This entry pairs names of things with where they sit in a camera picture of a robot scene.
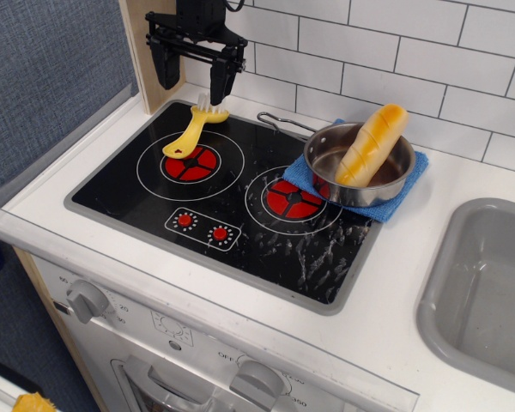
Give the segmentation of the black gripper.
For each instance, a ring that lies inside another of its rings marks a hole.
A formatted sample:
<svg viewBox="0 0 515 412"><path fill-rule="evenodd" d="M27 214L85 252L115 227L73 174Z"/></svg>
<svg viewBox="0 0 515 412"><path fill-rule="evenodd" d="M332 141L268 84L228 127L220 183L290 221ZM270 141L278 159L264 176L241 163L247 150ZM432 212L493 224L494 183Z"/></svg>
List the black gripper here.
<svg viewBox="0 0 515 412"><path fill-rule="evenodd" d="M230 95L238 71L245 69L247 40L226 26L227 13L243 1L177 1L175 14L149 11L147 45L159 84L172 89L180 79L180 57L211 64L210 102L218 106Z"/></svg>

